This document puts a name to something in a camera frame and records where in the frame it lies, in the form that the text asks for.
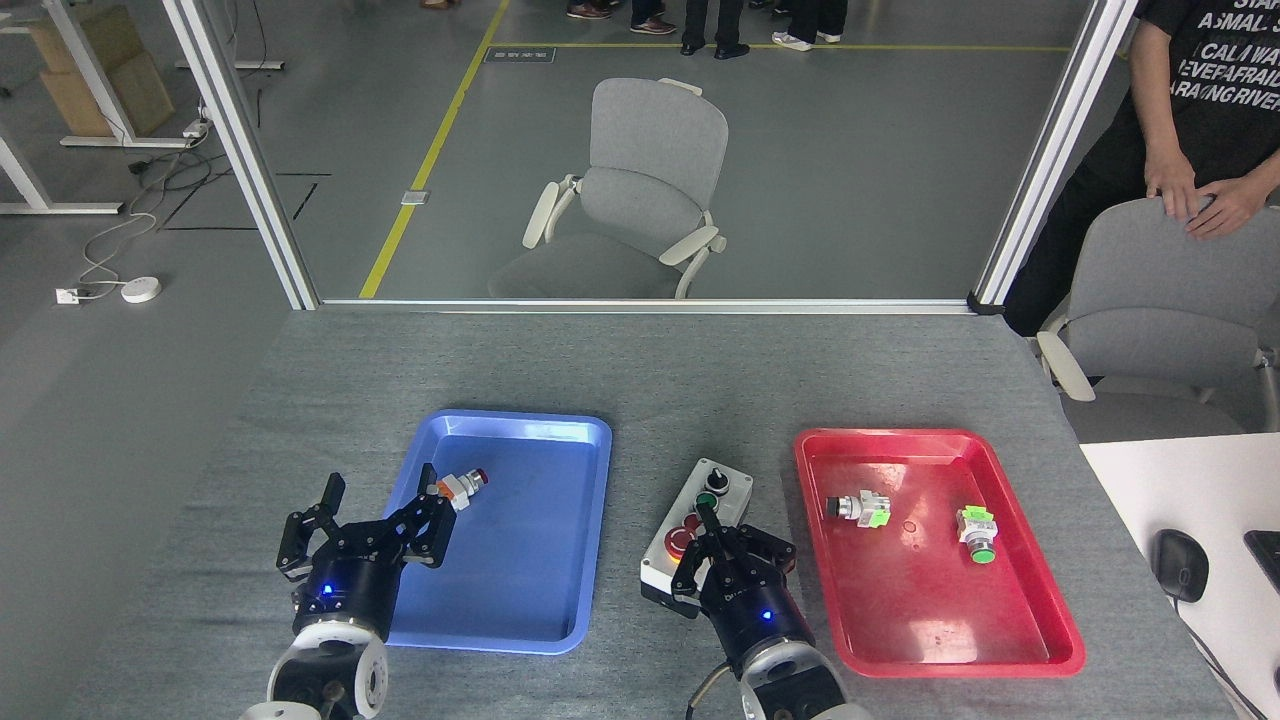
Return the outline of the person's right hand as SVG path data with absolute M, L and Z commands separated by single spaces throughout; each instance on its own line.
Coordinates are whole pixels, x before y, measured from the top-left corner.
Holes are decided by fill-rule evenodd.
M 1152 147 L 1146 151 L 1146 196 L 1161 197 L 1165 214 L 1180 222 L 1193 220 L 1199 211 L 1196 173 L 1178 147 Z

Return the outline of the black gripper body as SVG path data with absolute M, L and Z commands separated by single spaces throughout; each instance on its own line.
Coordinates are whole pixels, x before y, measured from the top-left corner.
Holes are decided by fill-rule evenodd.
M 760 559 L 713 561 L 700 592 L 700 605 L 733 674 L 742 673 L 744 664 L 760 644 L 783 638 L 808 644 L 815 641 L 786 587 L 783 573 Z
M 320 621 L 353 621 L 387 641 L 404 569 L 404 542 L 392 524 L 346 524 L 312 555 L 294 591 L 292 632 Z

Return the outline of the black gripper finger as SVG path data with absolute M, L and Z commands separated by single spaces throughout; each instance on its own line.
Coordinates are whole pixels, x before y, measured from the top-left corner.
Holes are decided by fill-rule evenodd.
M 735 527 L 739 544 L 748 555 L 763 559 L 783 574 L 796 565 L 796 548 L 788 541 L 755 527 Z
M 308 547 L 316 529 L 324 530 L 330 537 L 342 538 L 342 532 L 334 518 L 344 492 L 346 480 L 340 473 L 332 473 L 317 503 L 303 511 L 291 512 L 285 518 L 276 556 L 276 569 L 287 580 L 301 582 L 311 573 L 312 562 Z
M 695 502 L 704 534 L 689 544 L 672 578 L 672 596 L 714 601 L 737 598 L 735 527 L 723 527 L 709 501 Z
M 392 512 L 385 560 L 402 569 L 407 562 L 439 568 L 454 527 L 457 511 L 436 486 L 436 471 L 430 462 L 422 465 L 416 496 Z

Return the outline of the person's left hand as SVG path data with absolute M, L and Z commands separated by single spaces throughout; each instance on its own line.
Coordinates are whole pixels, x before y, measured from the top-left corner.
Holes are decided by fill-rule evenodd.
M 1263 206 L 1270 190 L 1252 176 L 1215 181 L 1197 190 L 1210 201 L 1190 219 L 1187 233 L 1198 240 L 1217 240 L 1239 231 Z

